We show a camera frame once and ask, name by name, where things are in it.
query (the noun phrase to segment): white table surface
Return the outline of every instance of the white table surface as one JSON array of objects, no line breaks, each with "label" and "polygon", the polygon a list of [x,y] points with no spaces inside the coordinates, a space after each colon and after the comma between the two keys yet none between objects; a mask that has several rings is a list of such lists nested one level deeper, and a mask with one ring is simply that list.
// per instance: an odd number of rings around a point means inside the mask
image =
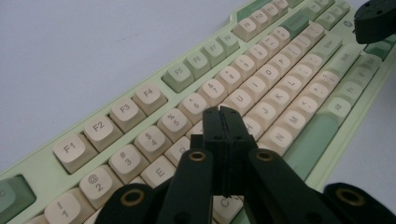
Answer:
[{"label": "white table surface", "polygon": [[[0,173],[207,39],[246,2],[2,1]],[[329,183],[358,186],[396,213],[394,73]]]}]

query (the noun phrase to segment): keyboard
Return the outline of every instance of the keyboard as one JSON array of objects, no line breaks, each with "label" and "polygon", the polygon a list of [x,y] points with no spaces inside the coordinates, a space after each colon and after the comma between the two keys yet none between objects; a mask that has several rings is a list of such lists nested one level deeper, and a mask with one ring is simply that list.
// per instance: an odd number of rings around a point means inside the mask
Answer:
[{"label": "keyboard", "polygon": [[[395,60],[396,36],[358,45],[341,0],[247,3],[204,42],[0,176],[0,223],[93,223],[117,188],[170,178],[201,114],[225,105],[259,147],[320,189]],[[216,223],[248,223],[214,197]]]}]

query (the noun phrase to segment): green keycap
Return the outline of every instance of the green keycap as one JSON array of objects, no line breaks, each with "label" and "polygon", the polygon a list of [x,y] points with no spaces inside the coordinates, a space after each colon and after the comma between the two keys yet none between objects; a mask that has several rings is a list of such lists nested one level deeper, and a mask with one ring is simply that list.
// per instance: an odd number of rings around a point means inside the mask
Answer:
[{"label": "green keycap", "polygon": [[306,179],[337,130],[338,124],[334,119],[315,115],[291,144],[283,159],[301,179]]},{"label": "green keycap", "polygon": [[239,49],[238,38],[231,32],[226,32],[219,35],[218,41],[224,47],[226,57],[230,56]]},{"label": "green keycap", "polygon": [[22,176],[0,180],[0,223],[6,223],[35,202],[35,195]]},{"label": "green keycap", "polygon": [[343,39],[334,34],[327,34],[311,49],[310,53],[318,55],[324,62],[340,48]]},{"label": "green keycap", "polygon": [[335,52],[322,70],[333,72],[342,78],[360,54],[361,47],[358,44],[346,44]]},{"label": "green keycap", "polygon": [[172,88],[172,90],[179,93],[194,82],[194,77],[184,63],[175,63],[163,76],[163,81]]},{"label": "green keycap", "polygon": [[317,114],[327,115],[340,126],[349,114],[352,105],[341,97],[331,97],[320,107]]},{"label": "green keycap", "polygon": [[224,47],[216,40],[211,40],[204,44],[202,53],[209,60],[212,67],[221,63],[225,59]]},{"label": "green keycap", "polygon": [[186,57],[185,64],[192,72],[195,80],[210,70],[210,63],[201,51],[189,54]]},{"label": "green keycap", "polygon": [[309,24],[309,18],[301,11],[296,12],[280,26],[290,33],[290,39],[296,37]]},{"label": "green keycap", "polygon": [[373,44],[367,45],[367,47],[364,49],[364,52],[369,53],[369,54],[374,54],[382,59],[384,61],[390,50],[392,49],[392,46],[388,44],[385,41],[379,41]]}]

